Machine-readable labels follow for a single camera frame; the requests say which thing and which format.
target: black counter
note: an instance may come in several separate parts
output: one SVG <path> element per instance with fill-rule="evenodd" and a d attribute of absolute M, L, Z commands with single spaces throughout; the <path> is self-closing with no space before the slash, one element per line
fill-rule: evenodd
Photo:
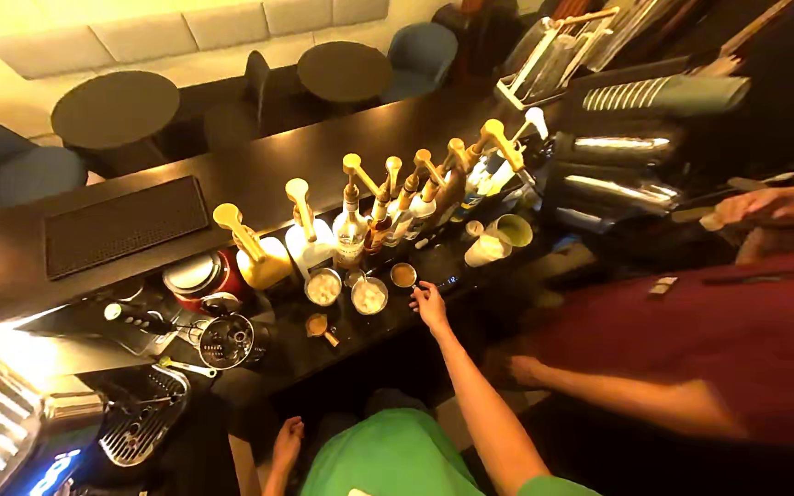
<path fill-rule="evenodd" d="M 502 119 L 512 133 L 519 127 L 522 113 L 497 101 L 492 88 L 489 80 L 450 86 L 427 96 L 249 141 L 228 152 L 200 155 L 0 210 L 0 321 L 66 304 L 100 287 L 231 244 L 229 233 L 214 225 L 51 282 L 45 275 L 42 224 L 46 216 L 194 175 L 208 211 L 223 202 L 235 203 L 243 211 L 246 225 L 273 231 L 292 217 L 293 205 L 283 191 L 292 177 L 303 177 L 312 186 L 309 200 L 316 210 L 340 205 L 345 184 L 341 158 L 345 153 L 359 153 L 369 174 L 381 181 L 388 156 L 412 164 L 415 150 L 428 148 L 435 160 L 442 160 L 449 139 L 475 141 L 488 118 Z"/>
<path fill-rule="evenodd" d="M 507 212 L 500 197 L 489 198 L 474 211 L 472 218 L 484 223 Z M 322 217 L 332 220 L 335 212 Z M 423 325 L 417 313 L 408 306 L 410 290 L 393 285 L 389 271 L 394 263 L 405 261 L 416 268 L 419 280 L 441 283 L 454 276 L 454 284 L 442 289 L 447 304 L 456 302 L 465 294 L 485 290 L 499 276 L 509 275 L 520 266 L 543 256 L 562 233 L 539 230 L 533 224 L 535 237 L 529 246 L 515 248 L 506 259 L 480 267 L 464 264 L 464 253 L 473 242 L 460 239 L 463 223 L 447 228 L 425 248 L 418 250 L 411 242 L 402 242 L 398 249 L 385 254 L 385 264 L 373 269 L 370 276 L 380 278 L 388 289 L 388 302 L 384 310 L 375 315 L 362 315 L 351 303 L 350 289 L 343 287 L 336 304 L 320 307 L 304 297 L 301 286 L 295 288 L 295 298 L 273 304 L 275 325 L 271 329 L 272 339 L 266 355 L 258 364 L 249 368 L 223 371 L 215 378 L 215 392 L 232 404 L 269 396 L 286 389 L 303 378 L 320 372 L 341 360 L 389 339 L 396 333 L 413 326 Z M 286 229 L 271 233 L 283 239 Z M 329 324 L 335 325 L 338 346 L 331 346 L 323 337 L 308 337 L 305 321 L 314 313 L 325 313 Z M 198 353 L 182 340 L 176 340 L 165 351 L 175 360 L 204 366 Z"/>

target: bar mat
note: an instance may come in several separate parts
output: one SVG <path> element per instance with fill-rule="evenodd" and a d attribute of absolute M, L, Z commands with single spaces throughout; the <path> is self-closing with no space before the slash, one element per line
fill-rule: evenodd
<path fill-rule="evenodd" d="M 46 217 L 48 278 L 53 281 L 135 254 L 209 223 L 193 175 Z"/>

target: white plastic cup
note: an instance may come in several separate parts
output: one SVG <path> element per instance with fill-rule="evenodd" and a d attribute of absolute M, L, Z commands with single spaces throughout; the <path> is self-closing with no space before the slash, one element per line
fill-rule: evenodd
<path fill-rule="evenodd" d="M 482 222 L 479 220 L 471 220 L 464 226 L 464 232 L 461 233 L 461 241 L 477 239 L 482 235 L 482 231 L 485 231 L 485 229 L 486 228 L 482 226 Z"/>
<path fill-rule="evenodd" d="M 504 214 L 491 221 L 486 234 L 497 237 L 511 246 L 526 246 L 532 242 L 532 226 L 516 214 Z"/>
<path fill-rule="evenodd" d="M 510 255 L 513 247 L 500 239 L 484 234 L 476 239 L 464 254 L 464 263 L 469 266 L 486 265 Z"/>

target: barista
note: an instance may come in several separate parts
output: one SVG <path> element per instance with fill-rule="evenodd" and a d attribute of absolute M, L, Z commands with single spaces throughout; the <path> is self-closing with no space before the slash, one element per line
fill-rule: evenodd
<path fill-rule="evenodd" d="M 794 445 L 794 187 L 728 198 L 724 224 L 755 226 L 740 265 L 591 287 L 508 365 L 550 389 L 680 434 Z"/>
<path fill-rule="evenodd" d="M 416 288 L 410 305 L 421 313 L 443 352 L 461 414 L 499 493 L 595 495 L 582 485 L 550 474 L 520 421 L 455 338 L 437 287 L 429 282 L 420 284 L 427 291 Z M 405 396 L 391 400 L 391 406 L 329 439 L 317 452 L 302 493 L 482 495 L 458 450 L 423 411 L 424 406 L 414 406 Z M 284 493 L 303 436 L 301 418 L 284 423 L 275 442 L 264 496 Z"/>

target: black round table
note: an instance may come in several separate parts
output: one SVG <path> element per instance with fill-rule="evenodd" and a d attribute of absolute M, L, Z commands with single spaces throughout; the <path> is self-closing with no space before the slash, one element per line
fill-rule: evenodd
<path fill-rule="evenodd" d="M 358 103 L 379 96 L 393 79 L 391 62 L 354 41 L 330 41 L 303 53 L 296 67 L 302 84 L 322 100 Z"/>
<path fill-rule="evenodd" d="M 51 127 L 116 175 L 169 162 L 153 137 L 179 107 L 169 79 L 144 71 L 106 74 L 75 86 L 54 107 Z"/>

